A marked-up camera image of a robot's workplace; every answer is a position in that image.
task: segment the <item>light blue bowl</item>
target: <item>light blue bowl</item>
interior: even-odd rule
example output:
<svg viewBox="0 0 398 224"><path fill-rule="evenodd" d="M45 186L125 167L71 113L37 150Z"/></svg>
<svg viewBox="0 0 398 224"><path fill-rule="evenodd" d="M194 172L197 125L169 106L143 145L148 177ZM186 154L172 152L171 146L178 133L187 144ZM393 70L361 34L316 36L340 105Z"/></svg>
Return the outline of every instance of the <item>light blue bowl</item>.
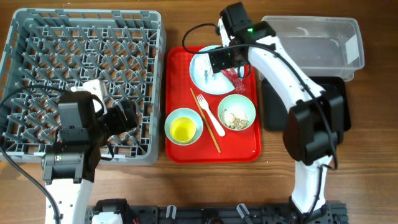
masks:
<svg viewBox="0 0 398 224"><path fill-rule="evenodd" d="M175 140L173 138L173 136L170 133L170 126L173 123L173 121L177 118L180 117L186 117L186 118L190 118L193 122L195 122L196 125L196 132L195 135L193 136L193 138L191 139L191 141L187 142L187 143L180 143L177 140ZM179 146L187 146L190 145L192 143L194 143L195 141L197 141L202 132L203 132L203 121L201 120L201 117L199 116L199 114L189 108L179 108L173 112L171 112L168 117L166 118L166 122L164 123L164 132L166 133L167 138L172 141L174 144L178 144Z"/></svg>
<svg viewBox="0 0 398 224"><path fill-rule="evenodd" d="M234 107L241 108L244 111L246 117L248 118L248 125L243 129L231 129L225 126L223 120L221 119L221 115L223 114L224 110L228 110ZM220 119L221 124L223 124L224 127L230 130L233 131L245 130L246 128L250 127L250 125L253 124L255 118L256 118L256 108L254 107L253 102L249 98L243 95L232 94L226 96L223 100L221 100L221 102L218 105L218 119Z"/></svg>

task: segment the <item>plastic wrapper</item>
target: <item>plastic wrapper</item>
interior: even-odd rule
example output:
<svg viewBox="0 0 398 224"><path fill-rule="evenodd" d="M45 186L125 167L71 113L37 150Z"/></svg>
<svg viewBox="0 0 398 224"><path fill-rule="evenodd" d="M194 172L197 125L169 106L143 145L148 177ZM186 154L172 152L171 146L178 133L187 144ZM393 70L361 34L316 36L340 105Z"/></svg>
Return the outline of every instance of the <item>plastic wrapper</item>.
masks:
<svg viewBox="0 0 398 224"><path fill-rule="evenodd" d="M243 85L243 80L238 77L237 69L236 68L229 68L221 71L223 75L232 83L235 87L235 90L241 94L246 87Z"/></svg>

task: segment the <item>white fork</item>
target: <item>white fork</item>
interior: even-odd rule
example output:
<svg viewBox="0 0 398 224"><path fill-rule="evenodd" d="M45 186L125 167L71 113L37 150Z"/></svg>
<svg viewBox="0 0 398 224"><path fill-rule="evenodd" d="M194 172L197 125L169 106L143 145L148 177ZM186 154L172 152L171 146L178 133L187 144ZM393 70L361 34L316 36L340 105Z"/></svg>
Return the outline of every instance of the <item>white fork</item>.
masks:
<svg viewBox="0 0 398 224"><path fill-rule="evenodd" d="M207 103L206 99L202 96L202 94L197 95L197 99L199 105L202 109L204 109L207 114L209 115L211 122L213 123L214 128L216 129L219 136L224 136L225 131L223 127L218 122L217 118L214 117L213 113L210 111L209 104Z"/></svg>

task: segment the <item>black tray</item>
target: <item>black tray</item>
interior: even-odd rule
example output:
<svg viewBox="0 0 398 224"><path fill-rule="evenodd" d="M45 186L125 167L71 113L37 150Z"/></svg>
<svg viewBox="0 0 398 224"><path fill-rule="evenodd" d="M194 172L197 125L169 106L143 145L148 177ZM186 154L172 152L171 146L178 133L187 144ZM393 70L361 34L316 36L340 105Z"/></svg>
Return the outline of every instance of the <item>black tray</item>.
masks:
<svg viewBox="0 0 398 224"><path fill-rule="evenodd" d="M346 85L340 77L310 77L315 83L322 86L326 91L337 91L344 98L344 131L351 128ZM287 122L286 108L267 79L262 83L262 100L264 108L264 127L268 131L283 131Z"/></svg>

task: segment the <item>clear plastic container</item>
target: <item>clear plastic container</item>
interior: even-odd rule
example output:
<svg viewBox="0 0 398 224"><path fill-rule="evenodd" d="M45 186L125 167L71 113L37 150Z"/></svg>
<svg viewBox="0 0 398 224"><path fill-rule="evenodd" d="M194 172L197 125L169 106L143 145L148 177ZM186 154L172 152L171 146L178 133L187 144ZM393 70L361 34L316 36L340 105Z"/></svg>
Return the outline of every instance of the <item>clear plastic container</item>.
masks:
<svg viewBox="0 0 398 224"><path fill-rule="evenodd" d="M364 67L358 22L352 18L264 16L290 57L308 76L354 78Z"/></svg>

